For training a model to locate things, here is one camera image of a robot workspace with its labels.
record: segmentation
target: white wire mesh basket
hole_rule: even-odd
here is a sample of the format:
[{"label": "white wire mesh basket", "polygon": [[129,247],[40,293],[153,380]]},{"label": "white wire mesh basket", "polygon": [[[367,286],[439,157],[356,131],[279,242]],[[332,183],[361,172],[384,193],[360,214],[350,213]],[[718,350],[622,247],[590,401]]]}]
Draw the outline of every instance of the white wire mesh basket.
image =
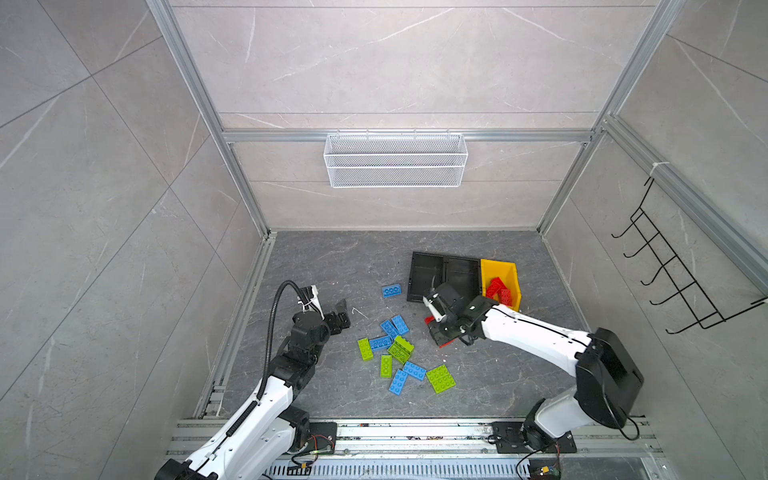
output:
[{"label": "white wire mesh basket", "polygon": [[461,134],[335,133],[323,152],[331,187],[458,187],[467,163]]}]

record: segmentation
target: tiled wall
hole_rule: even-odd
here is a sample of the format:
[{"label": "tiled wall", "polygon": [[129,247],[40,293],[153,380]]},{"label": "tiled wall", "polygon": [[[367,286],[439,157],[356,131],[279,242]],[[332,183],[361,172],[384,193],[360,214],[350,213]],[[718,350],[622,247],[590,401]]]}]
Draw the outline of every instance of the tiled wall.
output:
[{"label": "tiled wall", "polygon": [[[174,0],[227,128],[591,128],[653,0]],[[576,144],[470,144],[454,189],[329,186],[319,144],[238,144],[272,228],[532,229]]]},{"label": "tiled wall", "polygon": [[0,18],[0,478],[150,478],[256,228],[143,1]]},{"label": "tiled wall", "polygon": [[533,229],[576,142],[471,142],[460,187],[331,188],[323,143],[242,143],[235,151],[277,229]]},{"label": "tiled wall", "polygon": [[[760,0],[689,0],[620,116],[763,246],[768,117],[768,8]],[[616,331],[646,377],[637,411],[650,417],[681,478],[764,478],[768,471],[768,306],[698,326],[633,232],[621,239],[647,175],[608,138],[547,234],[591,328]],[[762,297],[659,187],[644,209],[726,316]],[[653,243],[664,252],[663,243]],[[680,285],[684,273],[673,270]],[[712,312],[692,287],[699,316]]]}]

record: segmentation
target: green building block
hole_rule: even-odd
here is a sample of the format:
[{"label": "green building block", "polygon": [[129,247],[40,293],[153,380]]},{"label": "green building block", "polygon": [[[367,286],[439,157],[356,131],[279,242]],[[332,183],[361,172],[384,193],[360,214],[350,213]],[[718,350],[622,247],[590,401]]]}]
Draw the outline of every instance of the green building block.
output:
[{"label": "green building block", "polygon": [[383,379],[392,378],[392,356],[382,355],[382,375]]},{"label": "green building block", "polygon": [[363,362],[373,359],[373,350],[371,350],[371,344],[368,339],[358,340],[357,346],[360,347],[360,355],[362,355]]},{"label": "green building block", "polygon": [[387,351],[391,353],[392,356],[395,357],[400,363],[405,365],[408,359],[411,358],[411,353],[413,353],[413,345],[408,343],[408,340],[398,335],[395,337],[395,341],[392,342],[392,346],[390,346]]},{"label": "green building block", "polygon": [[456,386],[456,381],[448,371],[448,367],[441,365],[427,372],[427,380],[432,384],[435,393],[443,393],[445,390]]}]

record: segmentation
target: blue building block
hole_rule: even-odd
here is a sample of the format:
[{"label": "blue building block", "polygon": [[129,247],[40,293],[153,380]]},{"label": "blue building block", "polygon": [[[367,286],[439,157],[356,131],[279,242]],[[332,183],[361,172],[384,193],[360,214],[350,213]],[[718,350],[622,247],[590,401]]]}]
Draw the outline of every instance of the blue building block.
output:
[{"label": "blue building block", "polygon": [[396,315],[392,318],[392,323],[395,324],[395,328],[397,329],[397,333],[400,334],[400,336],[405,335],[406,333],[410,332],[408,329],[408,326],[406,325],[405,320],[402,319],[402,316]]},{"label": "blue building block", "polygon": [[392,346],[392,339],[389,338],[389,336],[382,336],[378,339],[373,339],[370,341],[371,343],[371,350],[374,352],[378,352],[379,350],[386,350],[390,346]]},{"label": "blue building block", "polygon": [[426,369],[410,362],[406,362],[402,367],[402,371],[419,380],[423,380],[424,376],[427,374]]},{"label": "blue building block", "polygon": [[391,296],[399,295],[400,293],[402,293],[402,289],[400,288],[399,283],[382,287],[382,295],[384,298],[390,298]]},{"label": "blue building block", "polygon": [[384,333],[389,335],[389,339],[392,341],[394,341],[394,339],[399,335],[395,325],[392,323],[392,320],[386,320],[384,323],[382,323],[382,329],[384,330]]},{"label": "blue building block", "polygon": [[400,395],[400,392],[402,392],[402,386],[406,384],[406,379],[408,378],[408,374],[403,372],[402,370],[398,370],[395,374],[395,378],[392,379],[392,385],[389,386],[389,391],[394,393],[395,395]]}]

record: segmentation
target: white zip tie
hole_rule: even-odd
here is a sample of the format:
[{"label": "white zip tie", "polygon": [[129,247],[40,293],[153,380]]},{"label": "white zip tie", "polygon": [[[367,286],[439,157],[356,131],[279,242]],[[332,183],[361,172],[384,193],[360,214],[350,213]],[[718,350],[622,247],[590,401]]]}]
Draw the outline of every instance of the white zip tie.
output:
[{"label": "white zip tie", "polygon": [[669,162],[654,162],[652,168],[650,169],[650,172],[648,173],[648,177],[653,176],[654,170],[656,170],[656,167],[659,165],[666,165],[669,164]]}]

